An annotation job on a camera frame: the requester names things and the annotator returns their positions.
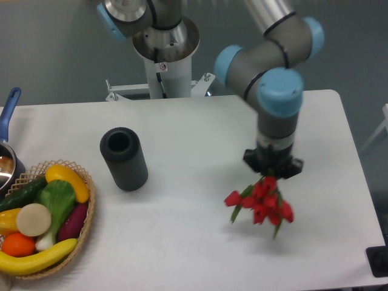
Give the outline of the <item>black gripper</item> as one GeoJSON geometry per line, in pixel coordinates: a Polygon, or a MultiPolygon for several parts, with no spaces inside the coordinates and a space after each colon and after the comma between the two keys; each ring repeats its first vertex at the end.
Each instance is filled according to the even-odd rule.
{"type": "Polygon", "coordinates": [[[300,174],[304,161],[292,156],[293,145],[278,150],[272,144],[267,147],[257,145],[255,149],[246,149],[243,161],[262,176],[281,176],[289,179],[300,174]]]}

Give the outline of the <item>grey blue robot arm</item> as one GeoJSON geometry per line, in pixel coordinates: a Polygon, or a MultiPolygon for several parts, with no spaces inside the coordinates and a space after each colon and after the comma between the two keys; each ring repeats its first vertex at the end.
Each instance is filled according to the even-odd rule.
{"type": "MultiPolygon", "coordinates": [[[[301,18],[288,1],[246,1],[264,42],[246,51],[231,45],[213,72],[258,114],[256,148],[244,161],[257,173],[288,179],[303,162],[292,156],[303,102],[303,80],[294,66],[315,56],[325,35],[313,18],[301,18]]],[[[199,46],[195,23],[181,1],[101,1],[98,15],[113,38],[131,39],[145,64],[150,97],[191,97],[192,55],[199,46]]]]}

